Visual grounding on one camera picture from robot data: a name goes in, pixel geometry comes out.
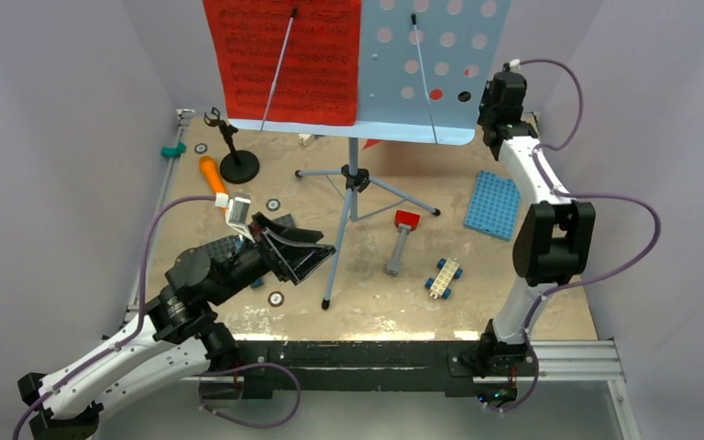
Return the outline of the orange toy microphone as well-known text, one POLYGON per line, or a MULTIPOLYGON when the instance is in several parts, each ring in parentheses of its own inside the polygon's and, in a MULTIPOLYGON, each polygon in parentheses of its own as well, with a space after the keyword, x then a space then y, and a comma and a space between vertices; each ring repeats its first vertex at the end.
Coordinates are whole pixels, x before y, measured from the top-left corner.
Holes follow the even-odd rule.
POLYGON ((214 205, 225 213, 229 196, 215 160, 209 156, 201 156, 199 158, 199 170, 213 192, 214 205))

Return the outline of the light blue music stand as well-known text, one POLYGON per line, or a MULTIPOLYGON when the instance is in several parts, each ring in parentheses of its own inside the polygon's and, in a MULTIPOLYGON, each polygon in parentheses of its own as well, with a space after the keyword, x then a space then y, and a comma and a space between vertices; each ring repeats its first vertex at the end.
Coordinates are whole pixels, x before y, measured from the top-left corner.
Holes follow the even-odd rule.
POLYGON ((325 126, 227 118, 239 128, 310 133, 348 141, 342 218, 357 216, 362 138, 464 145, 501 39, 507 1, 359 1, 357 120, 325 126))

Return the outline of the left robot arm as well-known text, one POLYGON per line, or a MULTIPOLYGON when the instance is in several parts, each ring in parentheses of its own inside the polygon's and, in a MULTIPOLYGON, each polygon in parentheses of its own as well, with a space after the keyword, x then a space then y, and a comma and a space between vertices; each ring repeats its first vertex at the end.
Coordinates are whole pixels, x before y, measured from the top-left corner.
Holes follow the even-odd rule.
POLYGON ((282 225, 257 213, 249 236, 221 253, 201 246, 182 252, 159 295, 98 348, 54 373, 18 382, 36 439, 87 439, 106 415, 186 377, 240 368, 237 341, 215 306, 273 274, 298 285, 336 253, 320 231, 282 225))

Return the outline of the red sheet music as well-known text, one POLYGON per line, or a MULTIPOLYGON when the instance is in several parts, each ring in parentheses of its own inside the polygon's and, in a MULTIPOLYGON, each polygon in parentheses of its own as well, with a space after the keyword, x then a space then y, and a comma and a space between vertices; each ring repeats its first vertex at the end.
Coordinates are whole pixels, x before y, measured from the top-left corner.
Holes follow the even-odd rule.
POLYGON ((368 140, 366 141, 366 143, 364 144, 363 149, 369 149, 369 148, 371 148, 371 147, 374 147, 374 146, 378 145, 378 144, 381 143, 381 142, 382 142, 381 139, 368 139, 368 140))
POLYGON ((228 117, 350 127, 359 1, 203 2, 228 117))

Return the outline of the black microphone stand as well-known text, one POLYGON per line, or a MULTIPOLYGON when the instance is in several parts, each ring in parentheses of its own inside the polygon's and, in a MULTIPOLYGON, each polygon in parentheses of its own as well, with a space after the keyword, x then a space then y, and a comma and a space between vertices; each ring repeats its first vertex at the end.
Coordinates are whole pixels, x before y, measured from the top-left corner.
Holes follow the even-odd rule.
POLYGON ((219 164, 219 172, 226 182, 241 184, 252 181, 260 170, 258 157, 248 150, 237 149, 234 135, 238 129, 227 122, 217 107, 212 107, 209 113, 203 115, 204 123, 208 127, 216 127, 223 137, 229 152, 219 164))

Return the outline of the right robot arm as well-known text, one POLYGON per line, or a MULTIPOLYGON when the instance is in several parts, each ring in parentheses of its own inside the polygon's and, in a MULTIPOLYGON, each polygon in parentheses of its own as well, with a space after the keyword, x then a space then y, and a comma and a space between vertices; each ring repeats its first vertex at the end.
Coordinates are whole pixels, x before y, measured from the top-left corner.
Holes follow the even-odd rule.
POLYGON ((586 268, 596 218, 591 203, 567 196, 545 162, 535 128, 522 119, 526 91, 520 73, 499 71, 487 82, 479 106, 483 141, 527 205, 513 243, 516 278, 506 303, 489 320, 476 347, 458 358, 481 377, 508 375, 534 355, 529 336, 547 293, 586 268))

